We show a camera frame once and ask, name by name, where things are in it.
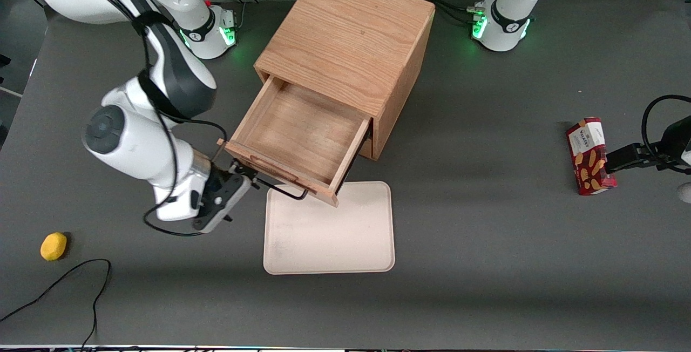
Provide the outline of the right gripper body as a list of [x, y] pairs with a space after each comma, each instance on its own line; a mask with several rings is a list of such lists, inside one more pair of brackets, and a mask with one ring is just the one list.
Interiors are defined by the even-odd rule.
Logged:
[[230, 212], [251, 188], [251, 179], [217, 166], [192, 166], [172, 190], [154, 187], [160, 221], [192, 222], [194, 234], [207, 234], [220, 222], [231, 221]]

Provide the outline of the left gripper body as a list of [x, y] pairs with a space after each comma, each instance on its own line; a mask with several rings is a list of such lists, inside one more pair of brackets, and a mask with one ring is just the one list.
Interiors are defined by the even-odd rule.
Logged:
[[672, 123], [661, 140], [655, 144], [658, 158], [664, 167], [674, 172], [690, 174], [690, 116]]

